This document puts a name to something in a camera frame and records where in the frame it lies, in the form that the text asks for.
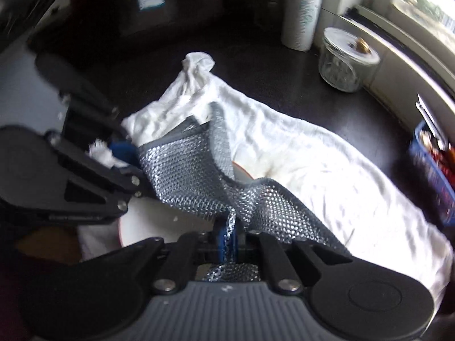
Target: crumpled white fabric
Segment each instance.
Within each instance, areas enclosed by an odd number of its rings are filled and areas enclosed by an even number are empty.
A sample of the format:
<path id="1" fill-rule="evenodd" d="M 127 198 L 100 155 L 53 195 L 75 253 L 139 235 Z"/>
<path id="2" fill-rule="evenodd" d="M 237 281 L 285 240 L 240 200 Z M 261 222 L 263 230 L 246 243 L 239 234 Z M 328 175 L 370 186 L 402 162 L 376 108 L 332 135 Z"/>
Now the crumpled white fabric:
<path id="1" fill-rule="evenodd" d="M 213 65 L 208 54 L 189 53 L 163 96 L 124 119 L 133 143 L 156 140 L 190 115 L 205 122 L 218 102 L 233 161 L 288 188 L 353 255 L 419 280 L 437 309 L 453 262 L 445 236 L 353 146 L 234 90 L 210 73 Z"/>

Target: blue basket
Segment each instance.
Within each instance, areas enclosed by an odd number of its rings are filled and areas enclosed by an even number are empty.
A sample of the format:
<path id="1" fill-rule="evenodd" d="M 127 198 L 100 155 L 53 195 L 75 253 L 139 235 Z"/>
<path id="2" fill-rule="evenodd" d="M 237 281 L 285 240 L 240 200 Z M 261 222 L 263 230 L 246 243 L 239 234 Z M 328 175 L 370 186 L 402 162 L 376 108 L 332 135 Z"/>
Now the blue basket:
<path id="1" fill-rule="evenodd" d="M 414 139 L 409 146 L 408 153 L 413 164 L 436 192 L 435 202 L 441 222 L 444 225 L 455 225 L 455 192 L 430 153 L 420 142 L 419 132 L 422 129 L 428 130 L 424 121 L 420 122 L 415 129 Z"/>

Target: metallic scrubbing cloth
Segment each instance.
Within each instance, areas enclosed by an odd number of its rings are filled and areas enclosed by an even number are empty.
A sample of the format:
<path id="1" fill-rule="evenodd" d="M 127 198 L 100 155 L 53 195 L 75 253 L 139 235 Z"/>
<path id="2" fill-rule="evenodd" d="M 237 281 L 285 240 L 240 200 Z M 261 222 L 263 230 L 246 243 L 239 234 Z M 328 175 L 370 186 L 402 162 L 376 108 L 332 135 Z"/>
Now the metallic scrubbing cloth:
<path id="1" fill-rule="evenodd" d="M 210 122 L 199 125 L 190 117 L 139 148 L 140 164 L 158 198 L 206 220 L 227 219 L 226 242 L 238 218 L 247 230 L 267 232 L 283 242 L 311 239 L 348 254 L 333 233 L 278 182 L 269 178 L 235 181 L 223 112 L 216 103 L 211 108 Z M 227 263 L 230 258 L 226 250 Z M 219 265 L 208 274 L 208 280 L 256 279 L 258 269 L 249 264 Z"/>

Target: white cylinder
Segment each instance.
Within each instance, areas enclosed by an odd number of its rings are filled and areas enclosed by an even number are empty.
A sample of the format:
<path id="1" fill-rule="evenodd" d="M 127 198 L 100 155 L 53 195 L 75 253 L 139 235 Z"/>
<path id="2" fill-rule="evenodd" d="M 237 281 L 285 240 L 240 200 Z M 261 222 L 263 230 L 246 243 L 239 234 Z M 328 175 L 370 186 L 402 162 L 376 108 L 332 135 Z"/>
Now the white cylinder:
<path id="1" fill-rule="evenodd" d="M 307 51 L 313 42 L 322 0 L 286 0 L 281 42 L 290 49 Z"/>

